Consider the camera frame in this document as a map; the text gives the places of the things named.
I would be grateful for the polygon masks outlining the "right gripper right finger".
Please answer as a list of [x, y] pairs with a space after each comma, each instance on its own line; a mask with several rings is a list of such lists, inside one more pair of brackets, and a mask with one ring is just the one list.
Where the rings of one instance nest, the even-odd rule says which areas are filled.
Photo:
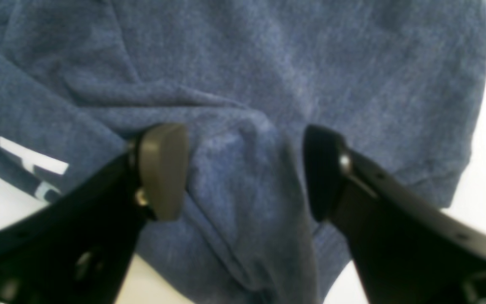
[[486, 304], [486, 235], [415, 196], [337, 132], [309, 125], [310, 210], [345, 237], [370, 304]]

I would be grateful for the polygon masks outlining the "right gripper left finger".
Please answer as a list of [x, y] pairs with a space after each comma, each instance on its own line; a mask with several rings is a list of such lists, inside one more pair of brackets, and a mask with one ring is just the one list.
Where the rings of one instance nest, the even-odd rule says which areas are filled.
[[188, 129], [158, 124], [73, 192], [0, 230], [0, 303], [114, 304], [148, 221], [184, 205]]

